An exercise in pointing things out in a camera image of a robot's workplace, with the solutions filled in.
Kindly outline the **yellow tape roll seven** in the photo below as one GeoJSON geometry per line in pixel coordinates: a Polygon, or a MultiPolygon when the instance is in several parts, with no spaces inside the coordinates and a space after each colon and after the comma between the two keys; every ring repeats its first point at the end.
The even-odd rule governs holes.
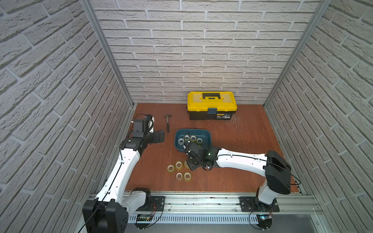
{"type": "Polygon", "coordinates": [[[177,178],[177,180],[181,180],[181,179],[183,179],[183,173],[178,172],[178,173],[176,174],[176,178],[177,178]]]}

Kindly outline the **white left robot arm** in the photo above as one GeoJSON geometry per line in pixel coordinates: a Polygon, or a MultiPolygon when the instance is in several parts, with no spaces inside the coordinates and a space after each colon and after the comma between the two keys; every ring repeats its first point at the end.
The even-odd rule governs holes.
{"type": "Polygon", "coordinates": [[[119,146],[118,160],[94,200],[83,205],[84,228],[88,233],[123,233],[129,216],[150,203],[151,192],[137,188],[123,197],[132,171],[149,144],[163,143],[164,131],[149,132],[142,137],[127,137],[119,146]]]}

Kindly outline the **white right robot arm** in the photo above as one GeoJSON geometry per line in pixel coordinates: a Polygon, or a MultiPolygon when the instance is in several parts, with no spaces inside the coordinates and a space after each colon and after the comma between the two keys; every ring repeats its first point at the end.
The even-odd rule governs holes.
{"type": "Polygon", "coordinates": [[[256,203],[271,206],[278,195],[291,193],[291,166],[273,150],[249,154],[216,147],[204,149],[194,142],[184,144],[183,148],[192,171],[199,167],[206,171],[213,168],[233,168],[265,177],[263,185],[258,188],[256,203]]]}

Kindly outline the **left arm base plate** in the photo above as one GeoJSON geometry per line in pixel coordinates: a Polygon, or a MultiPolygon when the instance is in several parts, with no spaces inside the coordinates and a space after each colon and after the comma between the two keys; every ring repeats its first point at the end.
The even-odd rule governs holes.
{"type": "Polygon", "coordinates": [[[164,209],[165,204],[165,196],[151,196],[146,203],[137,209],[137,211],[144,212],[152,212],[155,210],[157,213],[162,212],[164,209]]]}

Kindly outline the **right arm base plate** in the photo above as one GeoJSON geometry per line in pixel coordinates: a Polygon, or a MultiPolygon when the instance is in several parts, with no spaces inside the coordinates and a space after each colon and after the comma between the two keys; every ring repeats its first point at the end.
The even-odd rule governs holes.
{"type": "Polygon", "coordinates": [[[272,204],[261,203],[256,197],[239,197],[242,212],[280,212],[277,199],[272,204]]]}

